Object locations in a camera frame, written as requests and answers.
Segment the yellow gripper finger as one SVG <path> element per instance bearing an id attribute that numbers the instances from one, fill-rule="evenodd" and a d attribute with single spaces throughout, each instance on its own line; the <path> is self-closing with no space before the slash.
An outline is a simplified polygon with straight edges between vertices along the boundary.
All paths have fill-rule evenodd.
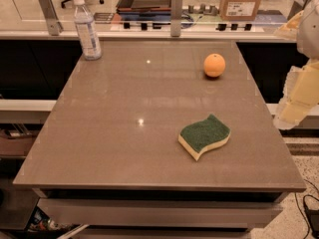
<path id="1" fill-rule="evenodd" d="M 319 61 L 309 60 L 302 68 L 292 66 L 287 74 L 274 125 L 292 129 L 319 104 Z"/>
<path id="2" fill-rule="evenodd" d="M 277 28 L 274 35 L 287 40 L 298 40 L 303 13 L 304 11 L 300 11 L 295 14 L 290 20 Z"/>

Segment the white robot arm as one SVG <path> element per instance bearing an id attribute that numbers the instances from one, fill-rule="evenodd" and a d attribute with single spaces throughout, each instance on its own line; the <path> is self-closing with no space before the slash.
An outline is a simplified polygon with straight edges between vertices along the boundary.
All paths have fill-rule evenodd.
<path id="1" fill-rule="evenodd" d="M 273 120 L 279 129 L 292 129 L 319 104 L 319 0 L 311 0 L 275 35 L 295 41 L 297 51 L 308 58 L 302 68 L 290 68 Z"/>

